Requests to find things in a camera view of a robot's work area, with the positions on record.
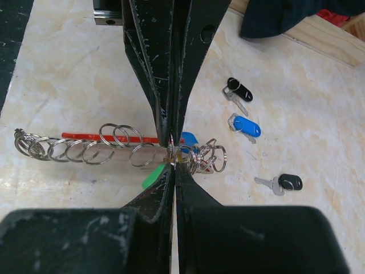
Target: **marble tabletop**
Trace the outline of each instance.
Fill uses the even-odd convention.
[[[194,175],[224,205],[306,205],[329,219],[353,273],[365,272],[365,72],[285,37],[244,41],[227,12],[190,96],[184,130],[216,138],[228,165]],[[234,76],[262,135],[229,130],[239,109],[221,93]],[[14,129],[42,136],[128,124],[156,136],[152,111],[127,60],[121,27],[95,26],[92,1],[35,0],[0,118],[0,218],[18,208],[119,208],[150,171],[127,159],[102,166],[41,162],[14,147]],[[303,190],[275,196],[254,177],[299,175]],[[177,273],[176,227],[173,273]]]

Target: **dark blue cloth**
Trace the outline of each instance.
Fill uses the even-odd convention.
[[[277,36],[321,9],[328,9],[339,15],[355,16],[365,12],[365,0],[250,0],[240,36]]]

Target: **black plastic tag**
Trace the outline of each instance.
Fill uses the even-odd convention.
[[[301,190],[303,188],[302,179],[297,175],[282,174],[279,177],[279,184],[285,190]]]

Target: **blue key fob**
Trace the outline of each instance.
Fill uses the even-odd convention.
[[[241,131],[255,138],[260,137],[261,135],[260,126],[249,119],[233,114],[229,121],[234,126],[235,131]]]
[[[198,140],[195,138],[194,134],[192,134],[190,132],[184,131],[183,133],[181,133],[181,138],[183,138],[185,140],[184,145],[187,145],[189,147],[192,147],[198,143]],[[187,148],[182,148],[181,151],[186,154],[189,153],[189,150]]]

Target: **blue plastic tag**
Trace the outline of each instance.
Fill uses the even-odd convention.
[[[246,118],[243,118],[242,116],[234,118],[233,125],[236,130],[242,131],[252,137],[257,138],[261,135],[260,126]]]

